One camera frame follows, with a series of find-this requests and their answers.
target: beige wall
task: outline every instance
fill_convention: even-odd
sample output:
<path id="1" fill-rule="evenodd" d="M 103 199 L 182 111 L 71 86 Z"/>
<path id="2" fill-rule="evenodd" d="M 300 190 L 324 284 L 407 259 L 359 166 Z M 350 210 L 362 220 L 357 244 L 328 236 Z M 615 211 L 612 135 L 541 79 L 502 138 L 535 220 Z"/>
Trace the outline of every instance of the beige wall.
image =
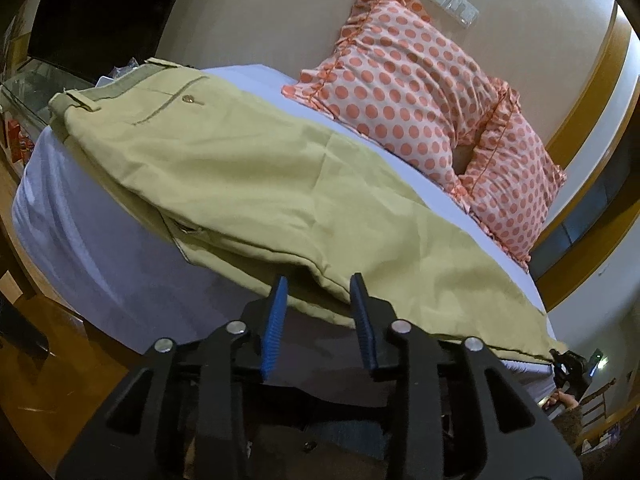
<path id="1" fill-rule="evenodd" d="M 354 0 L 177 0 L 158 56 L 199 68 L 263 63 L 292 76 L 331 53 Z M 548 140 L 591 72 L 613 0 L 470 0 L 465 30 L 426 4 L 436 25 L 484 69 L 520 90 Z"/>

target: bed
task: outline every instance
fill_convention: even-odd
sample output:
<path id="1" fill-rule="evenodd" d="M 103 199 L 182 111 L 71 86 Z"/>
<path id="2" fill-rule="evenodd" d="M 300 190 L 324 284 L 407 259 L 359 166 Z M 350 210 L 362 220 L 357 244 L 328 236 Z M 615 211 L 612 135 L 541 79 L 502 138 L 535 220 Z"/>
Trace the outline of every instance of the bed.
<path id="1" fill-rule="evenodd" d="M 324 115 L 285 98 L 294 81 L 262 65 L 205 70 L 286 113 L 325 124 L 378 152 L 438 215 L 469 233 L 543 310 L 531 277 L 482 232 L 446 194 L 414 168 Z M 159 337 L 184 343 L 236 318 L 256 295 L 187 263 L 179 250 L 146 231 L 66 152 L 50 128 L 40 136 L 17 191 L 18 237 L 57 292 L 82 316 L 126 346 L 144 352 Z M 553 329 L 547 320 L 552 337 Z M 551 367 L 505 362 L 539 400 L 553 389 Z M 290 309 L 276 384 L 297 386 L 333 402 L 378 406 L 388 385 L 362 370 L 354 333 Z"/>

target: black screen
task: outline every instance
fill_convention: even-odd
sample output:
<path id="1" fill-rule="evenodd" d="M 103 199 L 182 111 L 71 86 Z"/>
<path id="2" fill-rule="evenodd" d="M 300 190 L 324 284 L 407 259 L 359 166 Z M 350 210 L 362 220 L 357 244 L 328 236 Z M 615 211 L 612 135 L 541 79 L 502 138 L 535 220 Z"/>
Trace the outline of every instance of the black screen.
<path id="1" fill-rule="evenodd" d="M 175 0 L 41 0 L 29 55 L 95 82 L 153 56 Z"/>

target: pink pillow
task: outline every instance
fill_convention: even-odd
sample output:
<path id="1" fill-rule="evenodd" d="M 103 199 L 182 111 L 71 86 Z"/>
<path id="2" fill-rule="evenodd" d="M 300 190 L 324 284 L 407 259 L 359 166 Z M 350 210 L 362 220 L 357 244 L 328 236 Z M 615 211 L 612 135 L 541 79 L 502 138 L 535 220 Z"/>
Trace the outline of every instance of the pink pillow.
<path id="1" fill-rule="evenodd" d="M 501 93 L 460 181 L 481 226 L 526 269 L 566 173 L 523 117 L 519 94 L 507 85 Z"/>
<path id="2" fill-rule="evenodd" d="M 455 195 L 452 148 L 473 141 L 498 92 L 418 0 L 357 0 L 334 54 L 286 97 L 375 140 Z"/>

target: red object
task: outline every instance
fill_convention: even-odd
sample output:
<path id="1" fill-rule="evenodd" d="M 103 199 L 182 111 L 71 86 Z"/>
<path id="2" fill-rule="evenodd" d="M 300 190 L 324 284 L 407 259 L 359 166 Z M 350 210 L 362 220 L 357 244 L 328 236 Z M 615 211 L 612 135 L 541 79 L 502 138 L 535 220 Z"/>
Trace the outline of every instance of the red object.
<path id="1" fill-rule="evenodd" d="M 20 150 L 20 123 L 15 119 L 11 119 L 7 123 L 7 127 L 6 137 L 9 143 L 9 149 L 11 150 L 11 163 L 14 164 L 22 159 L 22 152 Z"/>

